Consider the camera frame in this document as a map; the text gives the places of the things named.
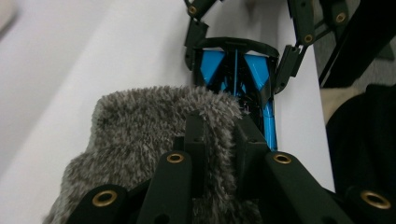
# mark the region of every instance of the blue component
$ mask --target blue component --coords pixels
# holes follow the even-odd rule
[[[212,78],[224,58],[225,53],[217,50],[204,50],[201,62],[201,72],[206,85],[211,84]]]
[[[264,121],[264,133],[265,140],[267,141],[268,147],[271,151],[277,150],[277,142],[276,142],[276,130],[275,130],[275,118],[274,118],[274,109],[273,102],[268,101],[262,111],[263,121]]]
[[[223,82],[221,82],[221,90],[222,90],[222,91],[224,91],[225,89],[227,89],[227,84],[228,84],[227,77],[224,77]]]
[[[253,75],[254,84],[258,91],[261,91],[268,80],[269,72],[267,67],[267,59],[263,56],[244,55],[250,72]]]
[[[233,71],[233,95],[236,96],[236,79],[238,78],[238,49],[235,50],[235,70]]]

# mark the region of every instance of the gray plush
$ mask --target gray plush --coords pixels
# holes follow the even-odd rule
[[[160,156],[184,134],[198,109],[205,120],[209,171],[205,197],[193,201],[193,223],[262,223],[257,204],[235,198],[233,122],[236,100],[205,88],[159,87],[118,91],[98,101],[87,150],[64,172],[61,193],[44,223],[65,223],[91,189],[116,184],[133,189],[151,178]]]

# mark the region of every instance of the brass insert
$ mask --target brass insert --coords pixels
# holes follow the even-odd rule
[[[114,190],[104,190],[99,192],[93,197],[92,203],[96,207],[105,207],[108,206],[117,199],[117,193]]]
[[[291,163],[291,158],[288,157],[287,155],[283,155],[283,154],[276,154],[274,156],[274,160],[279,163],[283,163],[283,164]]]
[[[312,35],[306,35],[304,38],[305,43],[311,43],[312,40],[314,40]]]
[[[391,204],[390,204],[390,201],[388,201],[388,199],[386,199],[384,196],[377,194],[375,192],[372,192],[370,190],[362,191],[361,198],[373,207],[376,207],[379,209],[390,209],[391,208]]]
[[[166,159],[172,163],[179,163],[181,161],[184,161],[184,156],[178,153],[174,153],[169,155]]]
[[[190,12],[190,14],[194,15],[195,13],[197,13],[197,8],[193,7],[193,6],[190,6],[189,7],[189,12]]]
[[[335,21],[340,23],[343,22],[347,17],[347,14],[345,12],[341,12],[340,14],[337,15],[337,17],[335,17]]]

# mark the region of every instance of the white table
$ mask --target white table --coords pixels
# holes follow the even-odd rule
[[[208,36],[294,44],[286,1],[217,3]],[[0,223],[40,223],[67,163],[85,150],[95,103],[113,91],[191,83],[183,62],[189,18],[182,0],[17,1],[0,36]],[[312,48],[276,96],[280,150],[333,189]]]

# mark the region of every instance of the black fabric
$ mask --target black fabric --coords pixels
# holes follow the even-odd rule
[[[396,198],[396,85],[370,85],[327,124],[335,190],[378,189]]]

